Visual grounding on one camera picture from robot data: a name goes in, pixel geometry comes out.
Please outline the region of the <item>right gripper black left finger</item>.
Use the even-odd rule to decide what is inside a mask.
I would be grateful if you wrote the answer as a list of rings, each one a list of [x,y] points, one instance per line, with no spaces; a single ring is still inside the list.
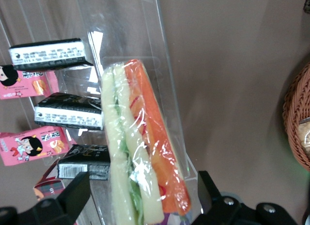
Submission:
[[[69,180],[42,178],[34,188],[39,201],[34,215],[37,225],[74,225],[90,198],[89,173],[81,172]]]

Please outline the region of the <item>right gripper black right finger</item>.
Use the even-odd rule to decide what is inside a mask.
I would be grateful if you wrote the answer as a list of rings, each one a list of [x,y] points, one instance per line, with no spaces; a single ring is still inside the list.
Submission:
[[[207,171],[198,172],[198,198],[202,212],[195,225],[233,225],[241,210],[240,202],[222,196]]]

